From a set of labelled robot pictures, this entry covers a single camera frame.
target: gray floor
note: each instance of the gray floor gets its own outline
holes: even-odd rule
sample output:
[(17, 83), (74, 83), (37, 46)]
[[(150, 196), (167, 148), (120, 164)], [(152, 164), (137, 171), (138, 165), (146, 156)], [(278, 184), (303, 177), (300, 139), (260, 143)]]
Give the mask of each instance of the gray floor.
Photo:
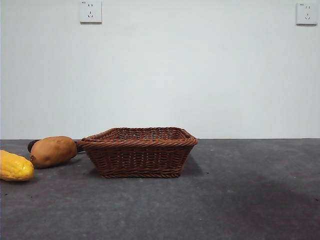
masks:
[(0, 183), (2, 240), (320, 239), (320, 139), (200, 140), (172, 179), (100, 178), (78, 154)]

